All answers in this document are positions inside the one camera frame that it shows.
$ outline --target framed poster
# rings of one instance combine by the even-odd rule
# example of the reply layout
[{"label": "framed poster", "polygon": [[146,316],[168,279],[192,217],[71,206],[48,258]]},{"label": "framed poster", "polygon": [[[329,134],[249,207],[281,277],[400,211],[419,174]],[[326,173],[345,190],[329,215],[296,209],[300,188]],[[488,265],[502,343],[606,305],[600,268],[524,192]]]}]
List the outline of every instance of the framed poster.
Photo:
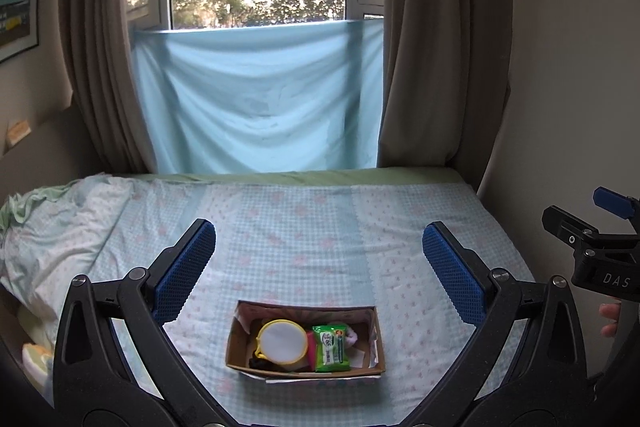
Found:
[{"label": "framed poster", "polygon": [[0,0],[0,62],[38,44],[38,0]]}]

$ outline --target hand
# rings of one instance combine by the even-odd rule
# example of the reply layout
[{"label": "hand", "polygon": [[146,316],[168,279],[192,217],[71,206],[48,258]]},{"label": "hand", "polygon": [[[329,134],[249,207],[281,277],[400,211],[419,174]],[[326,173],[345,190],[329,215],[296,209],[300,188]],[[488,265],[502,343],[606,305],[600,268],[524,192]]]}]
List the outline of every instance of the hand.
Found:
[{"label": "hand", "polygon": [[618,331],[618,320],[620,320],[620,302],[615,304],[601,304],[598,313],[605,319],[610,319],[613,324],[607,324],[600,330],[603,337],[615,337]]}]

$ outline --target blue gripper pad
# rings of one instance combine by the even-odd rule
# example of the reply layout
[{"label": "blue gripper pad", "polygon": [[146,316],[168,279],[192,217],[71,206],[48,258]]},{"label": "blue gripper pad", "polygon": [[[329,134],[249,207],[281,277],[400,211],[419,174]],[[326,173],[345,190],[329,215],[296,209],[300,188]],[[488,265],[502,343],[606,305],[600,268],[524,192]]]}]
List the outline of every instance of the blue gripper pad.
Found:
[{"label": "blue gripper pad", "polygon": [[479,327],[486,317],[484,290],[433,223],[422,234],[422,251],[462,321]]},{"label": "blue gripper pad", "polygon": [[207,221],[191,237],[156,285],[153,316],[159,325],[178,318],[215,248],[216,230]]},{"label": "blue gripper pad", "polygon": [[622,219],[631,219],[636,213],[629,198],[604,187],[596,188],[593,193],[593,203]]}]

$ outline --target bolt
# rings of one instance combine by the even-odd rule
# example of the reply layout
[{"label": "bolt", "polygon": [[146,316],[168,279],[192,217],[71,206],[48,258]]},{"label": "bolt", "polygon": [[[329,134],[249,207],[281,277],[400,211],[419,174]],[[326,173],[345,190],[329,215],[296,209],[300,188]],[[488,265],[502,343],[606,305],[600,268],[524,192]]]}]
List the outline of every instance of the bolt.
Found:
[{"label": "bolt", "polygon": [[504,268],[496,268],[491,272],[491,275],[497,282],[505,282],[509,278],[509,272]]},{"label": "bolt", "polygon": [[86,275],[76,275],[71,279],[71,286],[82,286],[86,283]]},{"label": "bolt", "polygon": [[566,279],[564,277],[560,277],[556,275],[553,279],[551,279],[555,286],[558,288],[566,288]]},{"label": "bolt", "polygon": [[129,272],[129,279],[137,281],[145,276],[146,270],[144,268],[133,268]]}]

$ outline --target bed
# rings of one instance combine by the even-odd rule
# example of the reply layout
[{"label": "bed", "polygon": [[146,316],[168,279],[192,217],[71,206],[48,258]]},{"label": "bed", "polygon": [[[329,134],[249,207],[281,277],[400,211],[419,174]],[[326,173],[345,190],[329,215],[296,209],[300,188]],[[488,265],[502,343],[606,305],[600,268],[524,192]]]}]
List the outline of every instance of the bed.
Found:
[{"label": "bed", "polygon": [[[4,208],[13,214],[2,234],[0,274],[23,307],[23,329],[43,342],[55,340],[67,286],[61,280],[78,273],[94,282],[119,279],[148,266],[197,217],[215,225],[215,254],[165,330],[204,386],[245,425],[395,425],[428,394],[474,329],[462,323],[422,254],[430,222],[443,221],[489,267],[532,280],[507,235],[450,169],[94,174],[30,195],[37,200],[30,210],[27,199]],[[226,332],[238,299],[375,305],[386,372],[357,385],[283,389],[226,368]],[[116,321],[116,330],[140,386],[156,393],[126,328]],[[516,325],[483,392],[500,383],[521,332]]]}]

